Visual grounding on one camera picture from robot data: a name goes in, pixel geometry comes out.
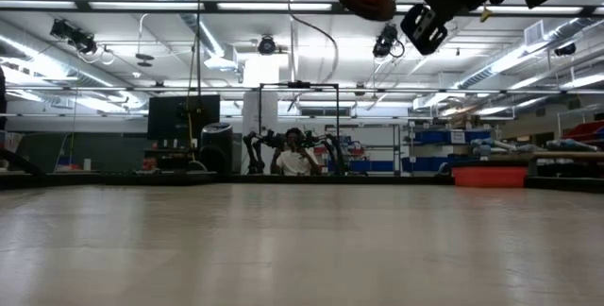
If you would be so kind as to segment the red collapsible bin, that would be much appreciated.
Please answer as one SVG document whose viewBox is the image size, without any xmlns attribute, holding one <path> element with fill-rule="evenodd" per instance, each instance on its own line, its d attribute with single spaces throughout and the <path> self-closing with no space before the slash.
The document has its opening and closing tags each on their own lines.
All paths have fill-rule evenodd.
<svg viewBox="0 0 604 306">
<path fill-rule="evenodd" d="M 470 166 L 455 167 L 452 175 L 456 186 L 472 188 L 523 188 L 526 167 Z"/>
</svg>

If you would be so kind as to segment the blue storage bin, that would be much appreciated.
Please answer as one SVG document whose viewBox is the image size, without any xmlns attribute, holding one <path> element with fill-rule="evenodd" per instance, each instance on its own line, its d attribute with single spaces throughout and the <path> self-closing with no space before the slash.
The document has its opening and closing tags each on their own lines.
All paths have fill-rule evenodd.
<svg viewBox="0 0 604 306">
<path fill-rule="evenodd" d="M 412 140 L 419 145 L 468 145 L 474 140 L 490 137 L 490 130 L 442 129 L 416 131 Z"/>
</svg>

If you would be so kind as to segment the white air vent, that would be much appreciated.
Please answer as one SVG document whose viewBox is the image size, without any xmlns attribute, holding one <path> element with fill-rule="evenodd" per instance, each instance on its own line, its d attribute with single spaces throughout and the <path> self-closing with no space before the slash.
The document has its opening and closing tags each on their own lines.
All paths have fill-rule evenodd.
<svg viewBox="0 0 604 306">
<path fill-rule="evenodd" d="M 524 45 L 533 46 L 545 41 L 544 21 L 540 20 L 524 29 Z"/>
</svg>

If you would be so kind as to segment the person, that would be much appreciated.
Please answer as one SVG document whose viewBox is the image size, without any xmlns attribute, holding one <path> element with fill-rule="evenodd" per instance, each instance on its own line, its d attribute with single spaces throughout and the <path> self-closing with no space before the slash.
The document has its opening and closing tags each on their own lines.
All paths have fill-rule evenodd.
<svg viewBox="0 0 604 306">
<path fill-rule="evenodd" d="M 302 131 L 293 127 L 285 133 L 285 143 L 276 148 L 271 173 L 282 176 L 317 176 L 321 168 L 313 152 L 301 145 Z"/>
</svg>

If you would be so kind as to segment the black monitor screen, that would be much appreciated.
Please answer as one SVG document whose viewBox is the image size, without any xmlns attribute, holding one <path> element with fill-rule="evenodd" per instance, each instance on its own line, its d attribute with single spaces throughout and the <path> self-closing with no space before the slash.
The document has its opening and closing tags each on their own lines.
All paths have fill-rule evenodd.
<svg viewBox="0 0 604 306">
<path fill-rule="evenodd" d="M 219 95 L 152 97 L 149 99 L 147 138 L 198 138 L 202 128 L 220 119 Z"/>
</svg>

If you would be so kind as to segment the red tilted bin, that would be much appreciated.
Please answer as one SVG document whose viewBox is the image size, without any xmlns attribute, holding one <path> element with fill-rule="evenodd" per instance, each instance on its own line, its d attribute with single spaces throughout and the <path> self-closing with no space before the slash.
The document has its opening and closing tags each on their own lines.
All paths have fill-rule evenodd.
<svg viewBox="0 0 604 306">
<path fill-rule="evenodd" d="M 604 142 L 604 139 L 597 139 L 596 137 L 596 132 L 602 127 L 604 127 L 604 120 L 583 123 L 565 131 L 563 138 L 583 143 Z"/>
</svg>

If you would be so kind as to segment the black spotlight cluster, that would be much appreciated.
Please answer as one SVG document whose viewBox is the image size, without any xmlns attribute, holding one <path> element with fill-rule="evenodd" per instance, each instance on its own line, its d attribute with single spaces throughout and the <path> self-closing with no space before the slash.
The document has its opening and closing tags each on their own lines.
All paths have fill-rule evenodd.
<svg viewBox="0 0 604 306">
<path fill-rule="evenodd" d="M 64 19 L 55 19 L 49 34 L 60 41 L 66 41 L 78 53 L 94 54 L 98 48 L 92 33 L 86 32 Z"/>
</svg>

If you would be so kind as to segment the silver air duct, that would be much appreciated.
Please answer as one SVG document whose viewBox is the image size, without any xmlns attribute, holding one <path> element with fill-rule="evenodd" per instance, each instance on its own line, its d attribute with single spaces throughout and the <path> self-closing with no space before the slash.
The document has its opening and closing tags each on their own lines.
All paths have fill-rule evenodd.
<svg viewBox="0 0 604 306">
<path fill-rule="evenodd" d="M 463 73 L 452 89 L 468 89 L 483 80 L 510 70 L 532 56 L 553 50 L 579 34 L 581 31 L 604 23 L 604 18 L 573 18 L 557 25 L 545 25 L 545 41 L 533 46 L 517 43 L 495 54 L 487 63 Z"/>
</svg>

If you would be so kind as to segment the background black robot rig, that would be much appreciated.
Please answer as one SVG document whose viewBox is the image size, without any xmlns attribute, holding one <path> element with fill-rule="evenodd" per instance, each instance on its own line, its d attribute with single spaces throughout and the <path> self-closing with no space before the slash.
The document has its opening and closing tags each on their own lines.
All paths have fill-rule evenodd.
<svg viewBox="0 0 604 306">
<path fill-rule="evenodd" d="M 263 97 L 264 92 L 279 93 L 292 92 L 299 94 L 323 93 L 331 89 L 335 93 L 335 133 L 325 133 L 315 136 L 311 131 L 304 131 L 301 136 L 293 136 L 290 142 L 286 134 L 275 133 L 272 129 L 263 124 Z M 257 129 L 252 129 L 243 136 L 243 146 L 247 152 L 248 165 L 247 173 L 250 175 L 262 175 L 264 173 L 264 162 L 262 159 L 262 147 L 268 146 L 273 149 L 284 150 L 286 146 L 292 145 L 294 151 L 302 149 L 311 149 L 317 145 L 322 145 L 333 164 L 333 173 L 335 176 L 344 176 L 349 170 L 344 162 L 344 153 L 340 143 L 340 122 L 341 122 L 341 99 L 340 86 L 338 84 L 311 83 L 305 81 L 280 82 L 280 83 L 260 83 L 258 88 L 251 88 L 251 92 L 257 94 Z"/>
</svg>

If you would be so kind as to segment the wooden workbench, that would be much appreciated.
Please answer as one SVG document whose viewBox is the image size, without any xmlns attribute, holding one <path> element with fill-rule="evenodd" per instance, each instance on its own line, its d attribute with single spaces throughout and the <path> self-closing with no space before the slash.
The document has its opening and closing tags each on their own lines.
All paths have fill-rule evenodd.
<svg viewBox="0 0 604 306">
<path fill-rule="evenodd" d="M 578 152 L 578 151 L 536 151 L 525 153 L 500 153 L 490 155 L 485 161 L 494 162 L 523 162 L 528 166 L 527 175 L 537 177 L 539 175 L 538 161 L 552 160 L 560 164 L 560 160 L 572 161 L 573 163 L 586 164 L 590 170 L 596 170 L 600 178 L 604 178 L 604 152 Z"/>
</svg>

